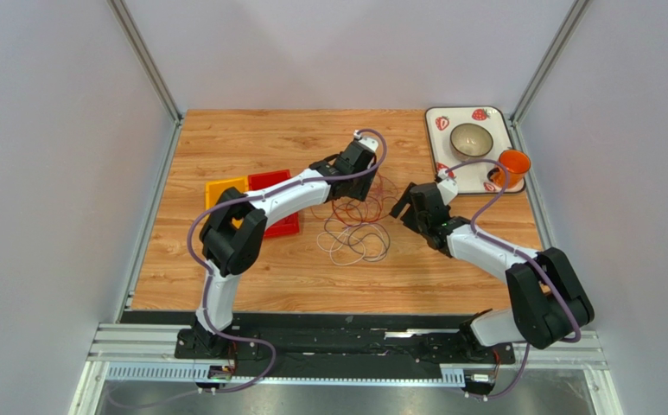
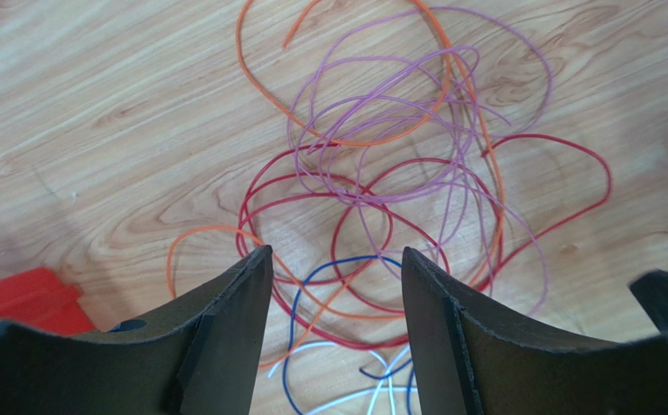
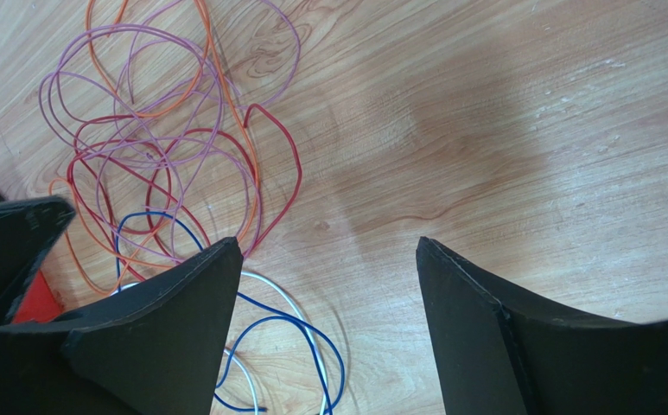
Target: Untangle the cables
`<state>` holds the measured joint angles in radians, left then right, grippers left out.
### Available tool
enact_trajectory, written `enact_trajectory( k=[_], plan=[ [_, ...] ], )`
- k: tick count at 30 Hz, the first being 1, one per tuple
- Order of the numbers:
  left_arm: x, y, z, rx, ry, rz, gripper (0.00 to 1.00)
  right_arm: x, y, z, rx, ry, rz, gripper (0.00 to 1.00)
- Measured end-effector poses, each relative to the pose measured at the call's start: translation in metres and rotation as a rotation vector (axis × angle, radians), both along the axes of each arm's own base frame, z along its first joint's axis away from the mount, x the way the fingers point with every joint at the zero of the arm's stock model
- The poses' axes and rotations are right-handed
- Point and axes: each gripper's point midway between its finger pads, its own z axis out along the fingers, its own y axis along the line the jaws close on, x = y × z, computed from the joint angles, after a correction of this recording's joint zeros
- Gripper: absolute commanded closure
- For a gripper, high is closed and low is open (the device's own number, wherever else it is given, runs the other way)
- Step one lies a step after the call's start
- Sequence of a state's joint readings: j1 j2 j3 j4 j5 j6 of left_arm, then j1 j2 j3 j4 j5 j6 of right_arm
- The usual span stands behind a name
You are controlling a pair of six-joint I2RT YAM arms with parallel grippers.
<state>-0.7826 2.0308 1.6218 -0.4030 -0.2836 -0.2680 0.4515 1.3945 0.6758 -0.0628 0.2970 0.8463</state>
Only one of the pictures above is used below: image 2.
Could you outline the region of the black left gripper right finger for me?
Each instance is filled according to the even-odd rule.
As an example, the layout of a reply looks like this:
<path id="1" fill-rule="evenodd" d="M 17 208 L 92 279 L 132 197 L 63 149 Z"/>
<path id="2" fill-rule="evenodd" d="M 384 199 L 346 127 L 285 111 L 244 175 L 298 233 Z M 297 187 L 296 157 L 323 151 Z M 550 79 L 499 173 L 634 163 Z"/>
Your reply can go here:
<path id="1" fill-rule="evenodd" d="M 402 292 L 425 414 L 668 414 L 668 331 L 616 343 L 558 329 L 410 248 Z"/>

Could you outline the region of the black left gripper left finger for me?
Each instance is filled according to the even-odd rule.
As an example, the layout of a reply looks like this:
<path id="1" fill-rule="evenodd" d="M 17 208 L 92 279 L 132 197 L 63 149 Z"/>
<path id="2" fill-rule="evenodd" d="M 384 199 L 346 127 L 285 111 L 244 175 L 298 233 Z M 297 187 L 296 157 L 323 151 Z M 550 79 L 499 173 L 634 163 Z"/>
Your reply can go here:
<path id="1" fill-rule="evenodd" d="M 246 414 L 272 250 L 110 332 L 65 337 L 0 320 L 0 414 Z"/>

